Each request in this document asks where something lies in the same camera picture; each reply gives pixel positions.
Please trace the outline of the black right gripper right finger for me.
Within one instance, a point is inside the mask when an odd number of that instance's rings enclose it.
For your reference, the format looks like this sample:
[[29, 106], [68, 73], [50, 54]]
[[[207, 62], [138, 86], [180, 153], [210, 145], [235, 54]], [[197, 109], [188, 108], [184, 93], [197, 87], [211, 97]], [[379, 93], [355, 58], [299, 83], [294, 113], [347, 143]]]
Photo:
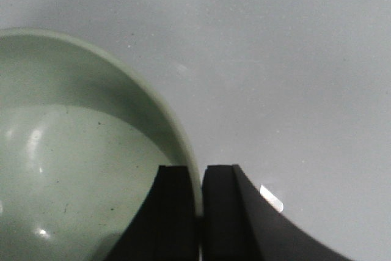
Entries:
[[208, 166], [202, 194], [203, 260], [347, 260], [273, 208], [237, 164]]

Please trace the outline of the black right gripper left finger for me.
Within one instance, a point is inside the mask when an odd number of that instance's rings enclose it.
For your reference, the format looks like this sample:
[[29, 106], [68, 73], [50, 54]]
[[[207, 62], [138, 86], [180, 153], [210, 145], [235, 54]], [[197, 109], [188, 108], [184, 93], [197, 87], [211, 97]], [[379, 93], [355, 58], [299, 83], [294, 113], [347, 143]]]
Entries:
[[198, 260], [192, 183], [186, 166], [160, 166], [141, 208], [105, 260]]

